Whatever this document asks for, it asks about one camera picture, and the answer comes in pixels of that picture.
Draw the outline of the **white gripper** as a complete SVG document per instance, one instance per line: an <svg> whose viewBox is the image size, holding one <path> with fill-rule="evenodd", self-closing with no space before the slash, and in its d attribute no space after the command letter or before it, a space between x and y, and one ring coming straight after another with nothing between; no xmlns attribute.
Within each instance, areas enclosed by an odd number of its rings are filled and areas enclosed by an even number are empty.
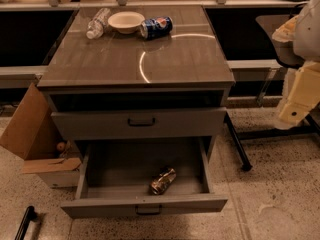
<svg viewBox="0 0 320 240"><path fill-rule="evenodd" d="M288 95L278 114L284 124L299 124L320 102L320 0L310 0L298 17L274 31L272 39L282 43L294 40L294 53L311 60L289 71Z"/></svg>

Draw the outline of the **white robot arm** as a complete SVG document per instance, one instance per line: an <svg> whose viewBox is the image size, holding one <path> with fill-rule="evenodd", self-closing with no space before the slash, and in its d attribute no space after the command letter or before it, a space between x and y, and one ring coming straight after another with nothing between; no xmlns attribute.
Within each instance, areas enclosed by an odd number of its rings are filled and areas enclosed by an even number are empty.
<svg viewBox="0 0 320 240"><path fill-rule="evenodd" d="M320 0L309 0L297 16L272 34L278 42L293 42L293 52L305 60L285 76L274 125L277 129L297 126L320 102Z"/></svg>

